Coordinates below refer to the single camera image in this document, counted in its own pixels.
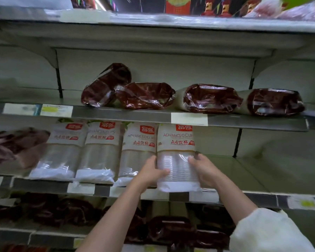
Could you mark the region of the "red bottle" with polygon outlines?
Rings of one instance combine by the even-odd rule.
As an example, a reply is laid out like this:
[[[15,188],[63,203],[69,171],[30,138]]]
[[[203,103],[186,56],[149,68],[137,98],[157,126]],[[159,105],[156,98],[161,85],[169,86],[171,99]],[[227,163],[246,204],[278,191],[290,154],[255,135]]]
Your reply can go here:
[[[206,7],[204,12],[201,13],[201,16],[216,16],[213,8],[214,2],[215,0],[205,0]]]
[[[223,18],[230,18],[232,15],[229,12],[231,0],[221,0],[217,6],[218,16]]]

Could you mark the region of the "white sleeve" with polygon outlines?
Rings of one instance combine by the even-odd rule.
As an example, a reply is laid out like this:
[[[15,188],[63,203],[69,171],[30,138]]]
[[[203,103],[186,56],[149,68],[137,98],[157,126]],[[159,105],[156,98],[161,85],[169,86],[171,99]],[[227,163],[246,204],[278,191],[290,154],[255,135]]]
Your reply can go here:
[[[284,212],[258,208],[240,220],[230,237],[230,252],[315,252],[312,243]]]

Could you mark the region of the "person's left hand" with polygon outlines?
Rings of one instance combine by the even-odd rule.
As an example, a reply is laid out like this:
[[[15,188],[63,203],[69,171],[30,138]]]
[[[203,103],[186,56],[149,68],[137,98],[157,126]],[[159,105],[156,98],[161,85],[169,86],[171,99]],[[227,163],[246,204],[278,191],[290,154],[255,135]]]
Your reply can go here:
[[[143,193],[148,187],[157,184],[160,179],[156,178],[156,156],[151,156],[143,165],[140,172],[130,182],[131,186]]]

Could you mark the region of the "plain white price label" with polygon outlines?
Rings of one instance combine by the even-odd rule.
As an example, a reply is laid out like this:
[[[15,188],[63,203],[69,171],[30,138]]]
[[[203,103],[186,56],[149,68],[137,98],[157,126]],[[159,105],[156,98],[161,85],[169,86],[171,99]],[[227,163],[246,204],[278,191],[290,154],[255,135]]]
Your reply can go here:
[[[208,126],[208,115],[200,113],[172,112],[171,123],[191,126]]]

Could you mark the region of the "grey metal shelf board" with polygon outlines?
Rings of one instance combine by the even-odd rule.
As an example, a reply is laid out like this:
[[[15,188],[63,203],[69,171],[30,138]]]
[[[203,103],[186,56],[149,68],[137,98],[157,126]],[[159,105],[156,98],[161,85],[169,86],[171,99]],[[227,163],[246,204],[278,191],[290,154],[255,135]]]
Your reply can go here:
[[[246,185],[260,185],[254,179],[252,174],[244,168],[240,161],[235,158],[214,157],[216,165],[223,171],[228,173],[229,170],[235,171],[240,177],[246,181]],[[0,174],[0,188],[9,189],[11,191],[31,192],[40,194],[57,194],[57,195],[80,195],[68,194],[67,187],[69,181],[56,180],[34,180],[26,177],[19,177],[10,174]],[[100,198],[117,198],[124,191],[125,187],[113,187],[108,184],[95,184],[94,197]],[[244,194],[257,206],[263,208],[289,209],[287,205],[287,197],[291,195],[308,195],[308,194],[293,194],[293,193],[277,193],[268,191],[247,191]],[[221,205],[219,195],[215,189],[202,188],[201,191],[193,192],[162,192],[156,187],[146,189],[140,197],[142,200],[153,201],[169,201],[169,202],[184,202],[184,203],[199,203],[199,204],[217,204]]]
[[[57,48],[315,60],[315,21],[0,7],[0,32]]]
[[[36,102],[14,102],[12,100],[0,100],[0,114],[2,114],[5,103],[16,104],[54,104],[73,106],[71,118],[80,118],[87,120],[110,120],[124,122],[149,122],[149,123],[166,123],[171,124],[172,112],[184,112],[173,109],[164,110],[123,110],[110,107],[86,107],[83,105],[64,104],[64,102],[51,103],[46,100],[45,103]],[[271,118],[271,117],[254,117],[250,115],[239,114],[207,114],[208,126],[253,129],[253,130],[270,130],[270,131],[291,131],[307,132],[315,130],[315,117],[295,116],[288,118]]]

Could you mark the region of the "clear plastic cups pack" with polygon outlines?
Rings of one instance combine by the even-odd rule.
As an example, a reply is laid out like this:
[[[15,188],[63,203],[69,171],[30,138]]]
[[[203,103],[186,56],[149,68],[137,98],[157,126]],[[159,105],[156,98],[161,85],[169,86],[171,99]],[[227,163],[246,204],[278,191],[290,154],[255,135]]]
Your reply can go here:
[[[121,129],[120,122],[88,121],[76,182],[114,184],[120,160]]]
[[[188,157],[195,156],[193,127],[160,124],[157,133],[157,168],[169,169],[168,176],[157,182],[157,189],[167,193],[201,191],[196,170]]]
[[[118,179],[113,187],[127,186],[157,151],[157,123],[124,122],[124,125]]]
[[[60,118],[52,126],[46,150],[29,179],[73,180],[88,133],[84,120]]]

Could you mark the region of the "blue and white price label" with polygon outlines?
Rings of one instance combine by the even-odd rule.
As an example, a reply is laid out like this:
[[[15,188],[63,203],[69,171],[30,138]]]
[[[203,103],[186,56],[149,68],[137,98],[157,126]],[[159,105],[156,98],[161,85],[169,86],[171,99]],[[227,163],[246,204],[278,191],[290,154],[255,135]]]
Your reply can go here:
[[[21,115],[21,116],[39,116],[41,104],[16,104],[5,103],[2,114]]]

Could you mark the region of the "yellow and white price label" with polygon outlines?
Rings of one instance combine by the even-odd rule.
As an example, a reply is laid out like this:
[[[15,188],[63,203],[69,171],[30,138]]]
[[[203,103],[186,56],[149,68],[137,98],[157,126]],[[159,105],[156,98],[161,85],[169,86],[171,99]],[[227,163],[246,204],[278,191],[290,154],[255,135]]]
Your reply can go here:
[[[43,104],[41,108],[40,116],[71,118],[72,111],[73,111],[73,106]]]

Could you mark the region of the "person's right forearm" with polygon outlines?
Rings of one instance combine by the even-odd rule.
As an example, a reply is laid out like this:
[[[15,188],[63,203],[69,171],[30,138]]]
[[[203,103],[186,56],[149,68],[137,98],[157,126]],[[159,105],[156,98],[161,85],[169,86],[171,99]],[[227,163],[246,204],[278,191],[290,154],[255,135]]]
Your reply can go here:
[[[220,201],[236,225],[258,209],[226,175],[214,176],[213,182]]]

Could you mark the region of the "dark red cups pack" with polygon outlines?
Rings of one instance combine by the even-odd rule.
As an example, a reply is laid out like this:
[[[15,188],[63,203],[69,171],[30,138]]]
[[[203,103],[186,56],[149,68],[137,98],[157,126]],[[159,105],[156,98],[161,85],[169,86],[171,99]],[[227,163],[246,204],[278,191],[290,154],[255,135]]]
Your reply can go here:
[[[112,63],[82,91],[80,102],[85,106],[104,107],[116,100],[116,88],[132,81],[130,69],[122,63]]]
[[[242,104],[234,111],[258,117],[288,117],[305,110],[302,97],[297,91],[259,88],[238,92]]]
[[[183,111],[202,114],[229,114],[241,106],[243,98],[234,88],[192,84],[175,93],[173,105]]]
[[[176,91],[167,83],[129,83],[117,86],[115,95],[127,110],[161,110],[172,105]]]

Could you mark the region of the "colourful bunting flags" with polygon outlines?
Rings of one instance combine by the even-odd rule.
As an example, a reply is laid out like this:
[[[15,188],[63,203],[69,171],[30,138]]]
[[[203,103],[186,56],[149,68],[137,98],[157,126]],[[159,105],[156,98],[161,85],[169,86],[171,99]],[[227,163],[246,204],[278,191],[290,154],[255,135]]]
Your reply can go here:
[[[118,12],[113,0],[71,0],[72,6],[75,9],[94,9]]]

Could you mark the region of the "pink plastic-wrapped packs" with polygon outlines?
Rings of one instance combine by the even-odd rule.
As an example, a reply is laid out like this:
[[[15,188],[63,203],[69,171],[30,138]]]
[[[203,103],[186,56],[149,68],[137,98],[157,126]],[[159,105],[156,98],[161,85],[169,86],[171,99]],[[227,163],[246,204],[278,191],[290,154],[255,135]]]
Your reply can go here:
[[[244,18],[315,21],[315,0],[248,0]]]

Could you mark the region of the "white label with yellow patch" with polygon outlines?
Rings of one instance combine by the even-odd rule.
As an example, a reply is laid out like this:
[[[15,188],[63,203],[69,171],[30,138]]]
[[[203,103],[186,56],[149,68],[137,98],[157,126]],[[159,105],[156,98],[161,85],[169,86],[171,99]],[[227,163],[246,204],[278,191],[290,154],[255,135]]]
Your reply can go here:
[[[289,209],[314,210],[315,198],[309,195],[291,195],[287,197]]]

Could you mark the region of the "brown plastic-wrapped pack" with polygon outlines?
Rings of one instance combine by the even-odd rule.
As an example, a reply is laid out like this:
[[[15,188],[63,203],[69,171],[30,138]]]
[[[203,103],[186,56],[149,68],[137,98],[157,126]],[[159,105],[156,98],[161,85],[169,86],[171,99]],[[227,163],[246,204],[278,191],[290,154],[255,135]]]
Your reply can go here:
[[[34,167],[46,151],[50,132],[33,127],[0,131],[0,164],[16,163],[23,169]]]

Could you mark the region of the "red box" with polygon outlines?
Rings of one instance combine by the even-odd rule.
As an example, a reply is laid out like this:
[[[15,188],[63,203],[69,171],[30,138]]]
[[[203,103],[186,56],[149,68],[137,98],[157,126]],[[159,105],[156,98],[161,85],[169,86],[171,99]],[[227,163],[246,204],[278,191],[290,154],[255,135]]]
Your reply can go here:
[[[165,13],[172,15],[190,15],[191,0],[166,0]]]

